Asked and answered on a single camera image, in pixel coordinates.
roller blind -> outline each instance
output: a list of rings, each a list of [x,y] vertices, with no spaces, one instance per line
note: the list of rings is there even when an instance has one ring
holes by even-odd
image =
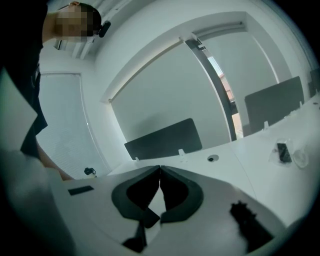
[[[48,126],[37,135],[47,155],[75,179],[85,178],[86,167],[98,176],[111,170],[99,154],[87,124],[80,76],[41,75],[39,100]]]
[[[203,149],[231,141],[214,86],[184,43],[143,69],[111,105],[127,142],[188,118]]]

smartphone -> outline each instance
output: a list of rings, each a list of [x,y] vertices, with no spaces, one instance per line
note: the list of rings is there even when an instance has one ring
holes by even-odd
[[[279,158],[282,163],[292,163],[290,153],[285,143],[277,143]]]

desk surface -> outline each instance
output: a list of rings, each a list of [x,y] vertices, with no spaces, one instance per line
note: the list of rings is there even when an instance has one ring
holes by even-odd
[[[286,226],[305,216],[320,180],[320,95],[314,96],[285,119],[248,137],[180,156],[129,161],[109,175],[137,168],[166,165],[226,181],[272,210]],[[278,139],[291,139],[294,149],[306,148],[309,164],[281,166],[269,161]],[[219,160],[209,162],[210,155]]]

